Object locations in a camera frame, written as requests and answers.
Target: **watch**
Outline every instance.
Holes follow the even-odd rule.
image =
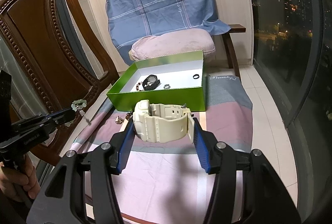
[[[149,75],[143,82],[143,89],[144,91],[151,91],[154,90],[160,85],[160,80],[157,78],[156,75]]]
[[[167,143],[187,134],[194,142],[195,122],[189,108],[141,100],[137,102],[132,118],[137,136],[145,142]]]

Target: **pink cushion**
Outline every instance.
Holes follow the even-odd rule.
[[[204,60],[209,61],[215,55],[215,44],[207,31],[193,28],[143,37],[132,45],[132,58],[140,61],[198,50],[202,50]]]

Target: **bolt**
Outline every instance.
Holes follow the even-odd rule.
[[[262,151],[259,150],[259,149],[253,149],[252,153],[255,155],[255,156],[260,156],[262,154]]]
[[[102,146],[101,146],[101,148],[102,148],[103,150],[107,150],[107,149],[109,149],[110,147],[111,147],[111,145],[110,145],[109,143],[103,143]]]
[[[66,156],[70,158],[70,157],[72,157],[74,154],[75,154],[75,151],[74,151],[74,150],[69,150],[69,151],[66,153]]]
[[[217,142],[216,146],[217,146],[217,148],[219,148],[219,149],[224,149],[224,148],[226,148],[226,143],[223,143],[223,142]]]

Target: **white floor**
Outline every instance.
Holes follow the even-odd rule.
[[[210,75],[234,75],[232,69],[209,68]],[[291,144],[280,113],[253,66],[240,66],[242,85],[253,103],[252,149],[260,149],[272,164],[295,205],[298,182]]]

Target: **open box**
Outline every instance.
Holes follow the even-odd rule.
[[[136,85],[157,75],[160,85],[152,91],[138,92]],[[118,111],[134,110],[137,102],[148,99],[154,104],[186,103],[191,111],[205,111],[203,52],[193,51],[134,62],[108,91],[107,96]]]

